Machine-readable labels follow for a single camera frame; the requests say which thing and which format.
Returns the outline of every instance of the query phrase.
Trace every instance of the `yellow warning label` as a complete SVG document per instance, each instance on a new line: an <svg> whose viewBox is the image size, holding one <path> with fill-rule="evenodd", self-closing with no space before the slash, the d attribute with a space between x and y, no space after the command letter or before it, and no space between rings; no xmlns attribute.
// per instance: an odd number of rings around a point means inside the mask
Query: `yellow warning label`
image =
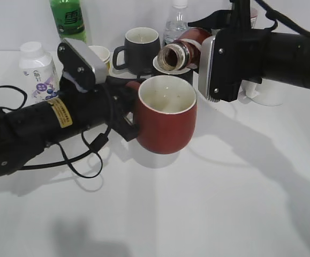
<svg viewBox="0 0 310 257"><path fill-rule="evenodd" d="M59 99L58 97L53 98L48 100L48 103L54 110L61 128L73 125L73 120L71 119L70 113L68 112L67 107L65 106L65 104L62 102L61 99Z"/></svg>

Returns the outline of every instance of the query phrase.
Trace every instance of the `red ceramic mug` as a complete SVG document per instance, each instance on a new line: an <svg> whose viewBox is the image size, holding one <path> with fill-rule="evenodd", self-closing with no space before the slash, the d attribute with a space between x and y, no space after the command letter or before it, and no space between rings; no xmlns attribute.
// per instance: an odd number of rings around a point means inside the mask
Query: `red ceramic mug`
<svg viewBox="0 0 310 257"><path fill-rule="evenodd" d="M130 82L138 90L134 122L139 124L138 142L157 154L172 154L192 139L196 122L197 96L185 80L169 75L152 77L142 84Z"/></svg>

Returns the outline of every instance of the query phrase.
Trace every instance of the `white paper cup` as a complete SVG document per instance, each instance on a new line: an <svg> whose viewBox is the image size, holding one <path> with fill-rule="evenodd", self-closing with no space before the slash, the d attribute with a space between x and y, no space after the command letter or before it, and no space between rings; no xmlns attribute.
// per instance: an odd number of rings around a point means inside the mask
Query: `white paper cup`
<svg viewBox="0 0 310 257"><path fill-rule="evenodd" d="M89 48L99 56L99 58L107 65L108 70L110 70L110 50L102 46L89 46Z"/></svg>

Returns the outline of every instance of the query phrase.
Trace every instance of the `black mug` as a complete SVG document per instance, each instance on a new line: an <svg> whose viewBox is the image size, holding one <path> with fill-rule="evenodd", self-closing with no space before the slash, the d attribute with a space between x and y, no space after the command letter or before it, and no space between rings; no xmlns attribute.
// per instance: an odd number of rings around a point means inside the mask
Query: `black mug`
<svg viewBox="0 0 310 257"><path fill-rule="evenodd" d="M128 69L135 75L152 73L153 59L161 49L158 32L152 28L133 28L125 34L124 46L117 47L113 54L116 70ZM124 51L125 63L117 65L118 54Z"/></svg>
<svg viewBox="0 0 310 257"><path fill-rule="evenodd" d="M153 60L153 74L154 76L158 76L158 75L175 76L175 77L184 79L189 84L193 85L193 77L194 77L193 70L185 68L180 71L166 71L159 66L158 61L157 61L157 56Z"/></svg>

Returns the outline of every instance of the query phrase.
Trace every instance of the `bottle opening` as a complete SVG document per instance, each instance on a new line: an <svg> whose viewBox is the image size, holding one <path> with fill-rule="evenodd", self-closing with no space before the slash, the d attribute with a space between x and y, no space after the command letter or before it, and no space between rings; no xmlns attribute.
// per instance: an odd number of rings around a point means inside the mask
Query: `bottle opening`
<svg viewBox="0 0 310 257"><path fill-rule="evenodd" d="M177 66L178 57L173 50L168 49L165 53L164 59L170 66L172 67Z"/></svg>
<svg viewBox="0 0 310 257"><path fill-rule="evenodd" d="M158 64L166 71L182 69L185 59L184 50L177 44L167 44L158 54Z"/></svg>

